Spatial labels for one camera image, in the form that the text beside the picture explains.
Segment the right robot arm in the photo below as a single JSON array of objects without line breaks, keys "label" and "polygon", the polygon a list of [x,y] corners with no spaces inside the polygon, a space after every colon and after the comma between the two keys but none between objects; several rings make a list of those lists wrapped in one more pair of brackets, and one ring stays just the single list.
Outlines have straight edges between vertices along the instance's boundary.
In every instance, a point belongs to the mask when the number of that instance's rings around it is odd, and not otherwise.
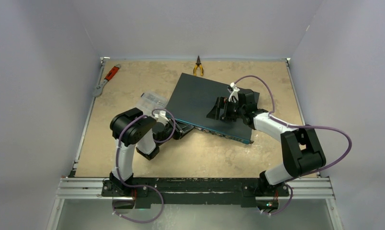
[{"label": "right robot arm", "polygon": [[281,144],[282,164],[259,175],[258,189],[262,194],[270,195],[283,182],[325,166],[326,158],[314,128],[296,127],[259,109],[252,90],[229,86],[228,91],[230,96],[218,97],[206,117],[233,122],[240,118],[253,130]]}]

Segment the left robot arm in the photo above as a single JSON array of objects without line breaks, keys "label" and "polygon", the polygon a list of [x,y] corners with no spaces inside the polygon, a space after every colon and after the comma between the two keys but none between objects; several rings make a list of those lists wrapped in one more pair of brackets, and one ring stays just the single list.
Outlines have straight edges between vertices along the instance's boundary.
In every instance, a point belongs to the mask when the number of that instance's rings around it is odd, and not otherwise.
[{"label": "left robot arm", "polygon": [[117,146],[109,180],[115,192],[126,196],[132,191],[134,153],[151,160],[162,144],[183,138],[194,126],[176,121],[164,108],[155,108],[147,115],[135,107],[115,116],[110,129]]}]

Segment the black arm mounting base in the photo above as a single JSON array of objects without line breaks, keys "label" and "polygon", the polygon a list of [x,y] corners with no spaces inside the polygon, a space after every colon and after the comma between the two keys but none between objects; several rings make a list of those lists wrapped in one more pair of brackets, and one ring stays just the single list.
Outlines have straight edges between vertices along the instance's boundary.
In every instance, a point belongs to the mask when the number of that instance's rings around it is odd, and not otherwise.
[{"label": "black arm mounting base", "polygon": [[239,205],[277,208],[278,198],[288,198],[284,184],[266,187],[259,178],[152,178],[135,177],[123,185],[115,177],[102,182],[102,196],[129,198],[136,208],[152,204]]}]

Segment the dark grey network switch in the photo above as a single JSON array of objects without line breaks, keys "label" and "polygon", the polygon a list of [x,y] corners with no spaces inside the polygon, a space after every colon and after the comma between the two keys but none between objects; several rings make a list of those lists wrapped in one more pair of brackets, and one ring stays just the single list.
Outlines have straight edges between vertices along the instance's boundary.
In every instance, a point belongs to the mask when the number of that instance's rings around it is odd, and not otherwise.
[{"label": "dark grey network switch", "polygon": [[251,144],[252,129],[242,121],[226,122],[206,117],[218,97],[228,98],[228,84],[182,73],[166,105],[176,121],[194,126],[196,129]]}]

